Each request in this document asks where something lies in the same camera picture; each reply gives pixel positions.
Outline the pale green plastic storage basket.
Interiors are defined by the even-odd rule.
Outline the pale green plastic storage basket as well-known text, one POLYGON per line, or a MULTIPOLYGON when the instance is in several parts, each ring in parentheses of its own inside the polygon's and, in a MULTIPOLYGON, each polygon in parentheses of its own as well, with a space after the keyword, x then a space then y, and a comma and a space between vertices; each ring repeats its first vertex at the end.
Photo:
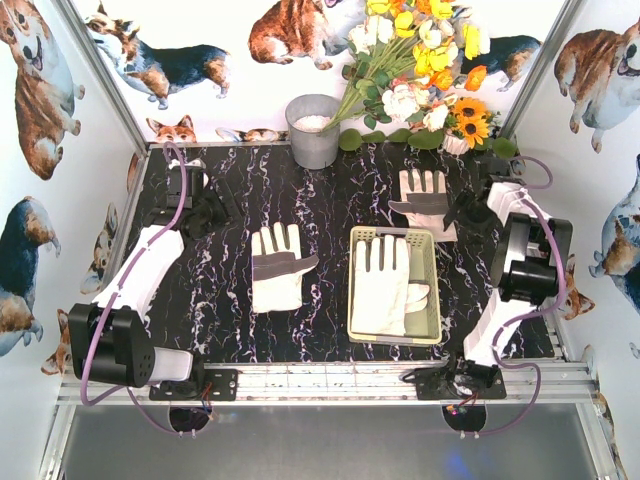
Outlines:
POLYGON ((431 232, 352 228, 348 283, 347 333, 352 342, 426 347, 442 340, 431 232))

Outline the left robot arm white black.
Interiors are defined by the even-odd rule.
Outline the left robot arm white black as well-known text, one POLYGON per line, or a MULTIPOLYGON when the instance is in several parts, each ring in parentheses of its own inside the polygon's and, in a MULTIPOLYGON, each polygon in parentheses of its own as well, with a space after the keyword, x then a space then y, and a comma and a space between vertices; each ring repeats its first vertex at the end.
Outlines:
POLYGON ((202 160, 170 162, 165 206, 151 211, 109 285, 69 314, 72 364, 83 388, 89 382, 140 388, 196 380, 200 368, 195 355, 154 346, 144 318, 185 248, 239 217, 228 185, 210 179, 202 160))

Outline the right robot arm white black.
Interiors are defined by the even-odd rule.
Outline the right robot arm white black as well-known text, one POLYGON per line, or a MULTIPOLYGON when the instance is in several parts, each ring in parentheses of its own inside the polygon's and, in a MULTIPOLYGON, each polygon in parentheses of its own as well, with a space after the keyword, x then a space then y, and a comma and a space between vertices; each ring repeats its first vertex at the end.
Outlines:
POLYGON ((488 303, 444 375, 464 396, 493 387, 498 359, 522 320, 533 317, 546 300, 565 296, 573 225, 542 210, 530 194, 537 187, 512 172, 512 164, 525 159, 479 158, 478 188, 460 193, 443 220, 445 227, 457 224, 474 239, 501 228, 488 303))

